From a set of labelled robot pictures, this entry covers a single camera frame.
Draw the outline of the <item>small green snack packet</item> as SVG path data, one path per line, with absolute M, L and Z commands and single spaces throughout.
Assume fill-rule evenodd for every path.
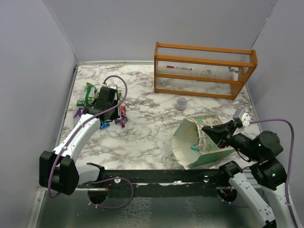
M 91 105 L 97 96 L 97 88 L 91 84 L 86 83 L 85 90 L 77 100 L 77 107 L 85 107 Z

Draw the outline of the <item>red snack packet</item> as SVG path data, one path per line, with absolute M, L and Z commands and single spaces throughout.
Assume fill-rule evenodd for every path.
M 126 107 L 124 105 L 119 106 L 119 111 L 120 111 L 120 117 L 121 118 L 127 118 Z

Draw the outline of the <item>blue snack packet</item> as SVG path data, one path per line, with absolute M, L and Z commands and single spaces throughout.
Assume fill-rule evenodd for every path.
M 109 126 L 110 126 L 110 123 L 103 123 L 99 129 L 102 130 L 102 129 L 107 128 Z

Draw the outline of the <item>purple Fox's candy bag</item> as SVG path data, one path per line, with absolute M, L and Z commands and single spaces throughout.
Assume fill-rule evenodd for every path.
M 120 124 L 123 128 L 125 127 L 127 122 L 128 122 L 128 119 L 126 117 L 122 117 L 120 119 L 115 120 L 115 124 Z

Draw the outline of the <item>printed paper bag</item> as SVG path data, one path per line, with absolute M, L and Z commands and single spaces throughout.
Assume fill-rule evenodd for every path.
M 214 168 L 235 154 L 232 147 L 220 149 L 201 129 L 203 126 L 220 125 L 222 121 L 216 114 L 205 114 L 184 118 L 171 137 L 171 149 L 161 162 L 167 159 L 177 161 L 184 169 Z M 193 144 L 200 146 L 199 151 L 192 150 Z

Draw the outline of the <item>purple snack packet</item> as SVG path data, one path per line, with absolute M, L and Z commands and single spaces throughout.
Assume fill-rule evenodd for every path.
M 82 116 L 82 113 L 83 113 L 83 107 L 79 107 L 77 112 L 75 113 L 75 115 L 73 116 L 73 124 L 74 126 L 77 125 L 77 123 L 79 122 L 81 116 Z

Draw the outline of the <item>teal Fox's candy bag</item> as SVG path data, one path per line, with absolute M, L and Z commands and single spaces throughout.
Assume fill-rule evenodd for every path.
M 193 144 L 190 148 L 192 150 L 195 150 L 195 151 L 199 151 L 200 150 L 200 146 L 198 144 Z

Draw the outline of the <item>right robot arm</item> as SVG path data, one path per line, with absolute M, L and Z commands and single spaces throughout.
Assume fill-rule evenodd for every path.
M 301 228 L 301 221 L 295 211 L 289 194 L 291 169 L 285 169 L 277 160 L 283 151 L 277 134 L 263 131 L 250 139 L 235 130 L 254 124 L 255 121 L 234 120 L 216 126 L 204 126 L 202 131 L 219 147 L 230 146 L 239 154 L 248 157 L 254 164 L 249 166 L 257 183 L 268 201 L 257 193 L 248 182 L 243 169 L 232 161 L 219 168 L 218 180 L 224 186 L 232 186 L 244 199 L 263 228 Z

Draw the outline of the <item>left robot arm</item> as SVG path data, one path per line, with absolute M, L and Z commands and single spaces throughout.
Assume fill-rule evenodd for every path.
M 106 121 L 119 118 L 117 87 L 102 87 L 99 96 L 85 107 L 74 129 L 53 151 L 43 151 L 39 158 L 39 184 L 71 195 L 77 186 L 89 182 L 98 188 L 104 184 L 103 168 L 89 163 L 76 166 L 80 152 L 91 136 Z

